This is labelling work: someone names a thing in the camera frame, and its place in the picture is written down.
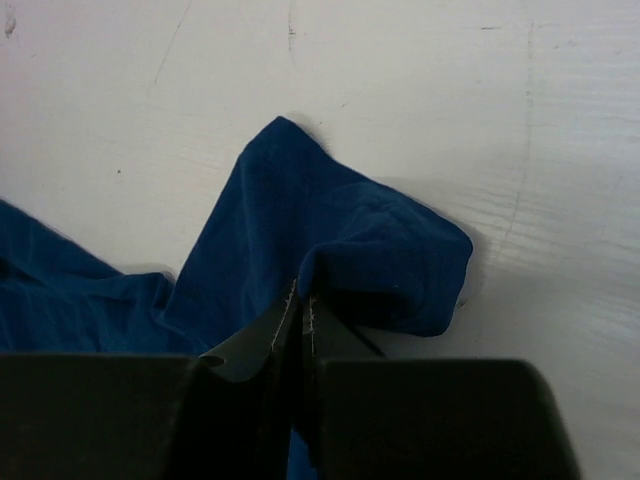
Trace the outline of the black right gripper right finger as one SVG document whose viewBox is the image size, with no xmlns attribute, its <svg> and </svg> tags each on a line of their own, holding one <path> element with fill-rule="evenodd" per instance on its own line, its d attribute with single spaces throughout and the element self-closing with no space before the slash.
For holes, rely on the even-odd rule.
<svg viewBox="0 0 640 480">
<path fill-rule="evenodd" d="M 346 325 L 319 296 L 304 302 L 302 314 L 303 400 L 301 437 L 308 447 L 311 466 L 321 474 L 321 422 L 323 400 L 320 393 L 321 363 L 332 359 L 371 360 L 385 354 L 355 327 Z"/>
</svg>

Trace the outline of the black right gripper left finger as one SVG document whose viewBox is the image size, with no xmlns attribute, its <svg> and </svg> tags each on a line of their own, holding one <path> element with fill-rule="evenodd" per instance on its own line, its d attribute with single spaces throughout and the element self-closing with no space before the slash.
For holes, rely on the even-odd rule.
<svg viewBox="0 0 640 480">
<path fill-rule="evenodd" d="M 284 479 L 300 364 L 297 283 L 201 359 L 217 382 L 216 451 L 245 478 Z"/>
</svg>

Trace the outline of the blue printed t shirt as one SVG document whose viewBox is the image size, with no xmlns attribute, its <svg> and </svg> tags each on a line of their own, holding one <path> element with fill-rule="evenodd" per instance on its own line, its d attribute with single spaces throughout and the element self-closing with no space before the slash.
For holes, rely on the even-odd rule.
<svg viewBox="0 0 640 480">
<path fill-rule="evenodd" d="M 455 224 L 339 164 L 283 117 L 239 156 L 175 282 L 121 273 L 3 203 L 1 475 L 248 479 L 216 451 L 217 382 L 201 356 L 295 281 L 286 477 L 318 477 L 301 437 L 304 302 L 319 295 L 356 329 L 438 335 L 472 251 Z M 423 362 L 323 361 L 322 477 L 452 472 L 459 445 L 440 411 L 453 374 Z"/>
</svg>

